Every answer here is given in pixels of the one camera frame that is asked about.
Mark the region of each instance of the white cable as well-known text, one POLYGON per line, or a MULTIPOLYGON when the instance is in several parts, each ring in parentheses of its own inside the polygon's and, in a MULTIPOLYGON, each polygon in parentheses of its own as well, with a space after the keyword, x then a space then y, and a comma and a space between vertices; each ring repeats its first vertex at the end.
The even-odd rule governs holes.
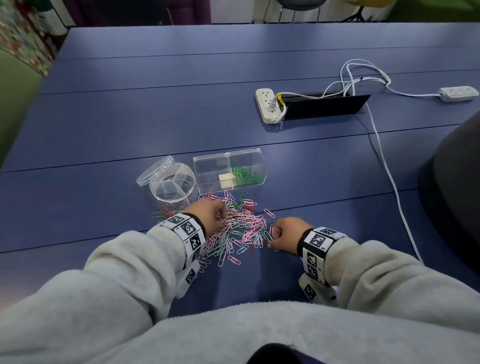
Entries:
MULTIPOLYGON (((403 95, 403 96, 408 96, 408 97, 439 97, 440 94, 423 94, 423 95, 413 95, 413 94, 405 94, 403 92, 398 92, 398 91, 395 91, 393 89, 390 88, 390 84, 392 83, 392 80, 390 79, 390 77, 384 72, 382 71, 380 68, 378 68, 377 66, 375 66, 373 63, 370 63, 366 60, 363 60, 363 59, 360 59, 360 58, 354 58, 352 60, 349 60, 347 62, 344 63, 344 65, 342 66, 341 70, 340 70, 340 81, 335 81, 335 82, 332 82, 324 91, 324 93, 322 94, 321 97, 314 97, 314 96, 306 96, 306 95, 301 95, 301 94, 294 94, 294 93, 291 93, 291 92, 280 92, 281 95, 294 95, 294 96, 301 96, 301 97, 305 97, 305 98, 309 98, 309 99, 320 99, 320 98, 324 98, 324 97, 330 97, 330 96, 335 96, 335 95, 339 95, 339 94, 343 94, 343 96, 346 96, 347 95, 347 92, 348 90, 351 88, 352 89, 352 95, 355 96, 355 84, 358 83, 358 82, 361 82, 361 81, 375 81, 375 82, 380 82, 384 85, 384 87, 386 87, 387 89, 389 89, 390 91, 396 93, 396 94, 399 94, 399 95, 403 95), (354 63, 353 61, 361 61, 361 62, 365 62, 365 63, 354 63), (378 77, 369 77, 369 76, 366 76, 366 77, 361 77, 361 78, 356 78, 354 79, 353 78, 353 75, 352 75, 352 72, 350 71, 350 66, 360 66, 360 67, 369 67, 369 68, 373 68, 374 70, 376 70, 381 76, 382 78, 378 78, 378 77), (347 70, 347 73, 348 73, 348 76, 350 77, 350 81, 344 81, 343 80, 343 71, 344 69, 347 70), (337 92, 337 93, 334 93, 334 94, 329 94, 329 95, 325 95, 327 90, 334 84, 342 84, 342 91, 340 92, 337 92)), ((375 132, 375 136, 377 137, 377 142, 378 142, 378 148, 380 150, 380 156, 382 157, 382 162, 383 162, 383 165, 384 165, 384 168, 385 168, 385 171, 387 172, 387 175, 388 175, 388 178, 390 179, 390 182, 392 183, 392 186, 393 186, 393 190, 395 192, 395 196, 396 196, 396 203, 398 205, 398 211, 400 213, 400 216, 402 218, 402 221, 403 221, 403 225, 405 226, 405 230, 407 231, 407 235, 408 237, 410 238, 410 242, 412 243, 412 246, 413 246, 413 250, 415 251, 415 254, 417 255, 417 258, 418 260, 422 263, 423 263, 423 260, 420 256, 420 253, 417 249, 417 245, 415 244, 415 240, 413 239, 413 236, 412 236, 412 233, 410 231, 410 227, 408 227, 408 224, 407 224, 407 220, 405 219, 405 216, 403 215, 403 211, 402 211, 402 206, 400 204, 400 196, 398 195, 398 190, 396 189, 396 185, 395 185, 395 181, 393 180, 393 177, 392 177, 392 174, 390 173, 390 170, 388 169, 388 166, 387 166, 387 162, 385 160, 385 157, 384 157, 384 153, 382 151, 382 145, 380 144, 380 136, 378 135, 378 132, 377 132, 377 128, 375 127, 375 123, 373 122, 373 115, 372 115, 372 112, 370 111, 370 107, 368 106, 368 103, 365 103, 365 105, 367 106, 367 110, 368 110, 368 114, 370 116, 370 121, 372 122, 372 127, 373 127, 373 131, 375 132)), ((275 123, 279 122, 280 120, 283 119, 283 117, 285 116, 287 112, 287 107, 284 105, 283 106, 283 110, 282 110, 282 113, 280 114, 280 116, 277 118, 277 120, 275 121, 275 123)))
POLYGON ((382 145, 380 144, 380 137, 377 133, 377 128, 375 127, 375 123, 373 122, 372 112, 370 111, 370 107, 368 106, 368 103, 365 103, 365 105, 367 106, 368 114, 370 115, 370 121, 372 122, 373 131, 375 132, 375 136, 377 137, 378 149, 380 150, 380 156, 382 157, 382 162, 384 164, 385 171, 388 174, 388 178, 390 179, 390 182, 392 183, 392 186, 393 186, 393 190, 395 192, 396 204, 398 205, 398 211, 400 212, 400 216, 402 218, 403 225, 405 226, 405 230, 407 231, 408 237, 410 238, 410 242, 412 243, 413 250, 415 250, 415 254, 417 255, 418 260, 420 261, 420 263, 425 265, 421 256, 420 256, 420 253, 417 249, 417 245, 415 244, 415 240, 413 240, 413 236, 412 236, 412 233, 410 232, 410 228, 408 227, 407 220, 405 219, 405 216, 403 215, 402 206, 400 204, 400 196, 398 195, 398 190, 396 189, 395 181, 393 180, 392 174, 390 173, 390 170, 388 169, 387 162, 385 161, 384 153, 382 151, 382 145))

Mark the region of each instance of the gray sweatshirt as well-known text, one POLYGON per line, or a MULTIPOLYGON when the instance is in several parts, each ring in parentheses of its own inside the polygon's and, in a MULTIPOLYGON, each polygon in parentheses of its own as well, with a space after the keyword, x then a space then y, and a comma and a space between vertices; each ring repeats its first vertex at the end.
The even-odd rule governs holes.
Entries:
POLYGON ((325 363, 480 363, 480 295, 381 242, 329 250, 343 309, 249 303, 167 319, 184 259, 160 226, 101 245, 3 312, 0 363, 245 364, 269 342, 325 363))

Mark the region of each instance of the table surface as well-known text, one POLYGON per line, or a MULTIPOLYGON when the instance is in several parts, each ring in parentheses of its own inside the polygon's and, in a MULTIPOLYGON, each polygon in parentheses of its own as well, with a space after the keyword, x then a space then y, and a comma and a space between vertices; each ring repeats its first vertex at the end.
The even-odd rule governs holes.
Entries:
MULTIPOLYGON (((260 147, 267 180, 245 189, 259 210, 414 254, 368 115, 280 128, 262 123, 254 92, 323 90, 353 58, 382 68, 402 92, 480 88, 479 35, 480 24, 72 29, 0 173, 0 311, 55 274, 82 268, 101 243, 152 227, 158 206, 135 179, 163 155, 192 166, 194 156, 260 147)), ((439 237, 417 191, 423 163, 480 100, 402 97, 377 83, 356 89, 372 94, 385 158, 425 264, 480 291, 480 277, 439 237)), ((243 254, 240 266, 214 262, 170 315, 304 301, 301 272, 297 257, 268 249, 243 254)))

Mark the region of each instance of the plastic compartment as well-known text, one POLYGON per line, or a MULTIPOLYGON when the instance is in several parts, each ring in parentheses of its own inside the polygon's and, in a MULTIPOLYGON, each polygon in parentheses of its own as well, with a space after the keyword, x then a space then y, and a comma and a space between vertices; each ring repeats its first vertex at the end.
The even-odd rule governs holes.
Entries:
POLYGON ((137 179, 140 186, 149 185, 162 208, 178 211, 198 199, 196 178, 192 169, 174 162, 172 156, 163 157, 137 179))
POLYGON ((200 194, 263 184, 267 176, 260 148, 193 158, 200 194))

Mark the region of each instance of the sweatshirt sleeve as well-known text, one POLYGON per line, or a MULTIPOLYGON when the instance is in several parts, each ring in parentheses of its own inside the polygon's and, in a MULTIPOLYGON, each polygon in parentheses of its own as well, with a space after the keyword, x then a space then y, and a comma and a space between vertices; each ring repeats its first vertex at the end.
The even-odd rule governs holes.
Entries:
POLYGON ((126 232, 0 315, 0 362, 84 363, 168 315, 186 253, 172 231, 126 232))
POLYGON ((327 281, 348 310, 480 332, 480 294, 378 241, 336 242, 325 258, 327 281))

